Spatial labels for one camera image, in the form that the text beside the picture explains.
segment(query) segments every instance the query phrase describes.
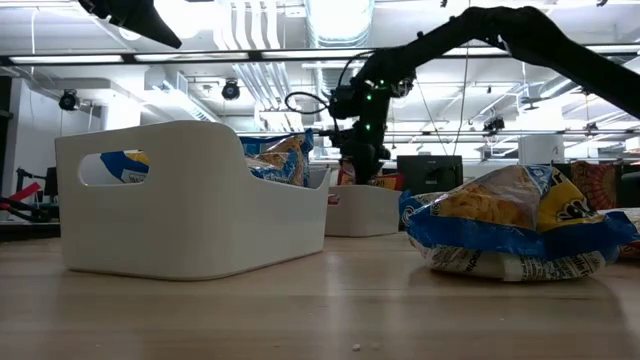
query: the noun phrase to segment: crumpled plastic bag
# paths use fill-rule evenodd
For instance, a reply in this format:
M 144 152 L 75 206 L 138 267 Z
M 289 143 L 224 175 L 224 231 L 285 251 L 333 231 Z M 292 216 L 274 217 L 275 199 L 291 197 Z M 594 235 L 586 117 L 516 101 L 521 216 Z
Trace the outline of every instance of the crumpled plastic bag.
M 640 239 L 549 166 L 508 166 L 435 198 L 405 193 L 400 213 L 429 268 L 504 281 L 590 275 Z
M 275 138 L 240 137 L 240 142 L 245 151 L 247 167 L 254 176 L 308 187 L 312 130 Z M 123 183 L 143 182 L 151 165 L 142 151 L 103 153 L 100 159 L 111 175 Z

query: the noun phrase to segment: black monitor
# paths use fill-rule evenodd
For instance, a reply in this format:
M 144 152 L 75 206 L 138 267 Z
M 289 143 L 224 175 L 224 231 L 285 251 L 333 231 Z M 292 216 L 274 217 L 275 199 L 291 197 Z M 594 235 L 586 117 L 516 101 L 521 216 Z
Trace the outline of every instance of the black monitor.
M 413 194 L 449 191 L 462 185 L 462 156 L 398 156 L 404 190 Z
M 44 194 L 53 197 L 58 196 L 58 171 L 57 168 L 51 167 L 47 169 L 47 176 L 44 183 Z

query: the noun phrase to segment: robotic arm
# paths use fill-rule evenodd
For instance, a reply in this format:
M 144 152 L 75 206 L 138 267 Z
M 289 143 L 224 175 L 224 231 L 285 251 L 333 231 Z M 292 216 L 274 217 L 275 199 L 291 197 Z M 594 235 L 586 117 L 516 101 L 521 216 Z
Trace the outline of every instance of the robotic arm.
M 585 90 L 640 118 L 640 76 L 570 40 L 533 7 L 471 7 L 428 34 L 399 47 L 376 51 L 349 85 L 340 85 L 329 104 L 336 119 L 359 116 L 353 129 L 324 132 L 343 156 L 351 157 L 356 183 L 365 184 L 389 159 L 384 149 L 387 110 L 398 91 L 411 88 L 415 68 L 472 39 L 507 51 L 513 58 L 551 68 Z

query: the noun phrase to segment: chip bag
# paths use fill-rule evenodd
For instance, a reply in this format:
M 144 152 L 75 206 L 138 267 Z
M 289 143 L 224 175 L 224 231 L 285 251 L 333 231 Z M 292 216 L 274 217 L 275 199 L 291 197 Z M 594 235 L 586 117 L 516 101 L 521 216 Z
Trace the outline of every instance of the chip bag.
M 353 164 L 348 159 L 340 160 L 340 170 L 338 171 L 338 186 L 355 185 L 356 172 Z M 378 175 L 369 181 L 369 185 L 387 190 L 402 190 L 404 176 L 400 173 L 389 175 Z
M 309 152 L 313 149 L 313 132 L 277 138 L 240 137 L 247 167 L 261 179 L 308 186 Z M 111 175 L 123 183 L 144 181 L 149 172 L 149 158 L 142 151 L 103 153 L 100 159 Z
M 400 211 L 434 270 L 505 281 L 570 279 L 603 268 L 616 260 L 618 245 L 640 239 L 623 213 L 592 211 L 548 166 L 508 166 L 408 210 L 419 204 L 403 195 Z
M 638 231 L 640 231 L 640 208 L 624 208 L 600 210 L 600 214 L 607 214 L 612 211 L 622 211 L 633 223 Z M 623 259 L 640 259 L 640 240 L 633 241 L 629 244 L 620 245 L 620 258 Z
M 313 130 L 273 138 L 241 137 L 240 141 L 248 157 L 273 153 L 288 154 L 287 161 L 290 164 L 286 165 L 286 169 L 292 171 L 288 183 L 309 186 L 309 153 L 313 150 Z M 261 169 L 252 170 L 252 173 L 259 178 L 265 178 Z

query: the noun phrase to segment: white storage basket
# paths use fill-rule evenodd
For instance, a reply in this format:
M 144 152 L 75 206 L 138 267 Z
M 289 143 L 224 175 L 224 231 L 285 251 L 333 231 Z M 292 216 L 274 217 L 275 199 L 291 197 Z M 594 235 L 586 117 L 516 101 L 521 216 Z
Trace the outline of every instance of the white storage basket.
M 332 186 L 325 235 L 367 237 L 398 232 L 400 191 L 369 185 Z
M 86 155 L 140 149 L 138 184 L 89 186 Z M 311 188 L 254 177 L 226 125 L 176 121 L 56 140 L 64 263 L 74 270 L 211 279 L 322 250 L 329 174 Z

